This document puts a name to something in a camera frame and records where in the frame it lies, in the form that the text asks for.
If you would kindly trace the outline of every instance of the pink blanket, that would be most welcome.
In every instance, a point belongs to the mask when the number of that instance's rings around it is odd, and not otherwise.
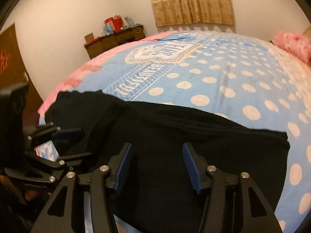
[[[311,38],[290,32],[280,32],[272,42],[311,66]]]

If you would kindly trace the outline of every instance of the black fabric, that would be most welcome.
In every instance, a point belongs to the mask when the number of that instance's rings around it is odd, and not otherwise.
[[[45,118],[84,130],[85,139],[59,153],[92,152],[99,160],[90,171],[132,143],[135,154],[124,188],[113,199],[114,213],[143,232],[198,230],[204,197],[192,190],[182,158],[185,142],[223,172],[250,173],[273,209],[283,189],[286,133],[248,129],[192,108],[123,102],[101,91],[61,92]]]

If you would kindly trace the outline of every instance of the beige curtain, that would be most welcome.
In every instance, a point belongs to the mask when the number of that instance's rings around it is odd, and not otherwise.
[[[151,0],[157,26],[191,23],[234,25],[231,0]]]

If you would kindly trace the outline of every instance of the silver bolt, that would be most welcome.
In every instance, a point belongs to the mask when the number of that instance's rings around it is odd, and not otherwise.
[[[242,178],[244,178],[244,179],[248,179],[250,175],[249,175],[248,172],[242,172],[242,173],[241,173],[241,176],[242,176]]]
[[[71,178],[73,178],[75,175],[76,175],[76,174],[75,174],[74,172],[68,172],[68,173],[66,174],[66,177],[69,178],[69,179],[71,179]]]
[[[54,182],[55,180],[56,180],[56,178],[54,176],[49,177],[49,181]]]
[[[207,170],[208,170],[209,172],[215,172],[215,171],[217,170],[217,167],[216,167],[216,166],[208,166],[208,167],[207,167]]]
[[[102,171],[102,172],[108,171],[109,170],[109,166],[101,166],[99,168],[99,170]]]

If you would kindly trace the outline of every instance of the blue bedsheet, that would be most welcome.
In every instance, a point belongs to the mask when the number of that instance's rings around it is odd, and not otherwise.
[[[293,233],[311,203],[310,86],[301,63],[270,43],[190,31],[119,53],[75,90],[192,107],[249,128],[286,131],[291,149],[275,214],[284,232]],[[57,156],[51,143],[41,153]]]

